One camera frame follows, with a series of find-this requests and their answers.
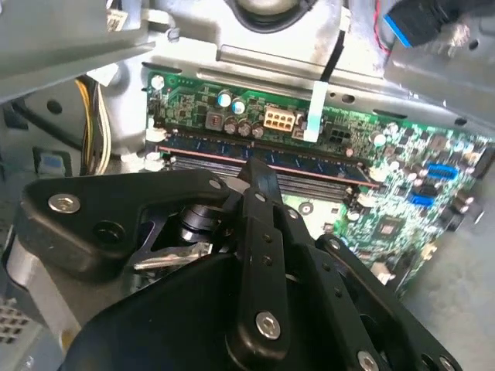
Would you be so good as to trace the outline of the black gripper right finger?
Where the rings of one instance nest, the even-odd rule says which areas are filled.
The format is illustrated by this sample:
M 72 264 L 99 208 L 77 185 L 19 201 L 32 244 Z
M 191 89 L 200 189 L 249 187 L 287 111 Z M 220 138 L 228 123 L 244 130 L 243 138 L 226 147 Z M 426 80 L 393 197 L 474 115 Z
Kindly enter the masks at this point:
M 316 311 L 322 368 L 338 370 L 460 370 L 452 354 L 334 236 L 314 240 L 294 209 L 284 205 L 274 169 L 265 186 L 275 201 L 286 256 Z

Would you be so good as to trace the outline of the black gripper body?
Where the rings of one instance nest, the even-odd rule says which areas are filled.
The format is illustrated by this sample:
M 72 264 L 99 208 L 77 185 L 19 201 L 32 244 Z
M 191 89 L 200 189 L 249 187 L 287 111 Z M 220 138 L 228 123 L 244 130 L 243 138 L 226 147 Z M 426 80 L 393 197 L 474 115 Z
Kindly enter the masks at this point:
M 92 318 L 68 370 L 342 370 L 283 259 L 202 258 Z

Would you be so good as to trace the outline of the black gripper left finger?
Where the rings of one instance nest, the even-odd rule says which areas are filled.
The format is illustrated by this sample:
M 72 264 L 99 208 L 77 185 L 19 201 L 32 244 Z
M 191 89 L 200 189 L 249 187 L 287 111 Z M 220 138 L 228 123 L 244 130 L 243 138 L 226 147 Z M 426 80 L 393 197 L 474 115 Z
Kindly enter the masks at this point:
M 84 326 L 188 264 L 218 254 L 280 257 L 285 242 L 266 169 L 249 159 L 232 179 L 205 169 L 51 179 L 25 188 L 19 245 L 72 290 Z

